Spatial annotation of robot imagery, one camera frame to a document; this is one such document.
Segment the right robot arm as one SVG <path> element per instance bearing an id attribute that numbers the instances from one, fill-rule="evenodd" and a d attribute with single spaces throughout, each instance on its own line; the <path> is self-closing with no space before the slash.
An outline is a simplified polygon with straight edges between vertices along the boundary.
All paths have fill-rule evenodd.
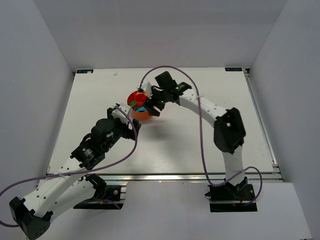
<path id="1" fill-rule="evenodd" d="M 246 131 L 239 110 L 227 109 L 201 97 L 195 84 L 177 83 L 168 71 L 155 77 L 157 86 L 142 80 L 138 90 L 145 92 L 143 106 L 151 116 L 159 116 L 168 102 L 184 107 L 213 127 L 213 142 L 222 152 L 225 181 L 223 186 L 234 194 L 248 183 L 243 167 L 243 144 Z"/>

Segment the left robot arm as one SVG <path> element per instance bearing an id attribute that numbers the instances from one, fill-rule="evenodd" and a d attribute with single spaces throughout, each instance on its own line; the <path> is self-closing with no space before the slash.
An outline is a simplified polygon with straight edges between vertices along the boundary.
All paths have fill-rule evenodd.
<path id="1" fill-rule="evenodd" d="M 141 124 L 130 118 L 131 111 L 127 104 L 108 108 L 107 117 L 96 122 L 56 173 L 9 202 L 12 218 L 28 239 L 41 237 L 59 215 L 83 201 L 108 200 L 112 193 L 94 171 L 119 139 L 138 140 Z"/>

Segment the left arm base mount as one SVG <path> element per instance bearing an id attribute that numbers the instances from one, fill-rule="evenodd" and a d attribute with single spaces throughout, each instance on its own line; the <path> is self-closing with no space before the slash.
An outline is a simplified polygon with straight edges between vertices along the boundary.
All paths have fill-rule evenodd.
<path id="1" fill-rule="evenodd" d="M 126 197 L 126 187 L 107 183 L 97 174 L 82 176 L 78 183 L 90 182 L 94 195 L 76 204 L 73 209 L 81 210 L 121 210 Z"/>

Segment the teal rounded lego brick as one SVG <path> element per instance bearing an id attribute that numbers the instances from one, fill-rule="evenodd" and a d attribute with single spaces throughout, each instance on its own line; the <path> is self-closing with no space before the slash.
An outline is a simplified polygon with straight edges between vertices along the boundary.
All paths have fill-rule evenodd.
<path id="1" fill-rule="evenodd" d="M 140 107 L 136 107 L 134 111 L 137 113 L 144 113 L 144 112 L 147 112 L 148 110 L 144 106 L 140 106 Z"/>

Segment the green square lego brick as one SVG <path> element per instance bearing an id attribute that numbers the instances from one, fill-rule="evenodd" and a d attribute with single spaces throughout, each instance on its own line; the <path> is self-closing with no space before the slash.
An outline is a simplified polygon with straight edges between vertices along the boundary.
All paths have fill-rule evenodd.
<path id="1" fill-rule="evenodd" d="M 132 100 L 132 101 L 129 103 L 130 106 L 134 106 L 135 104 L 136 104 L 136 102 L 135 102 L 134 100 Z"/>

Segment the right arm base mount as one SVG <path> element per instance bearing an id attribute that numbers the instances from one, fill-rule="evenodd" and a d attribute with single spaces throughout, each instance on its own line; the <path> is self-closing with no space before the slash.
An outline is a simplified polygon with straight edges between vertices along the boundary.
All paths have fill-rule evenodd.
<path id="1" fill-rule="evenodd" d="M 254 200 L 255 192 L 252 184 L 247 184 L 238 194 L 227 191 L 225 186 L 208 186 L 205 197 L 209 200 L 211 213 L 244 213 L 257 212 L 257 204 Z"/>

